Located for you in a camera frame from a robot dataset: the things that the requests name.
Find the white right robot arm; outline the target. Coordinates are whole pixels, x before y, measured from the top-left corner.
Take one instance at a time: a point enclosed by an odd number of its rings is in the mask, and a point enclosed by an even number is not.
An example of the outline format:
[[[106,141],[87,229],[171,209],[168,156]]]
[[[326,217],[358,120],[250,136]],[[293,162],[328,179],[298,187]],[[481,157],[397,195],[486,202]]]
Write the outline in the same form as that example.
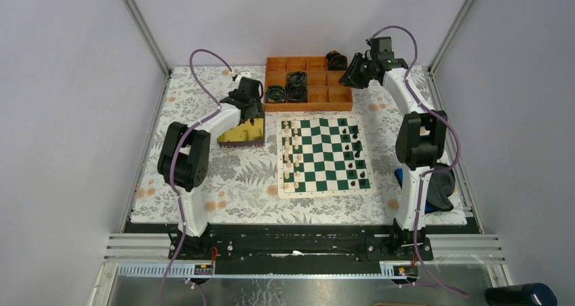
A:
[[[395,143],[403,180],[394,228],[415,233],[424,228],[429,179],[444,152],[446,114],[425,105],[422,94],[411,85],[406,61],[395,57],[390,37],[374,37],[366,42],[369,51],[353,56],[339,82],[364,89],[377,81],[389,92],[403,115]]]

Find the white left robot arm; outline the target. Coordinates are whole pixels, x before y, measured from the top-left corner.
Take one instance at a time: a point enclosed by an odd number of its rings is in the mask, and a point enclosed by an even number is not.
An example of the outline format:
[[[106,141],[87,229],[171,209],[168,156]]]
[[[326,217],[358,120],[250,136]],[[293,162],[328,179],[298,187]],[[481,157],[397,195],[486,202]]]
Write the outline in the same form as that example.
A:
[[[184,250],[194,259],[210,252],[203,235],[207,215],[203,211],[199,187],[207,176],[210,147],[225,132],[264,115],[261,81],[247,71],[233,76],[235,89],[220,101],[220,106],[191,125],[172,122],[166,130],[157,171],[176,194],[179,209],[178,229],[187,239]]]

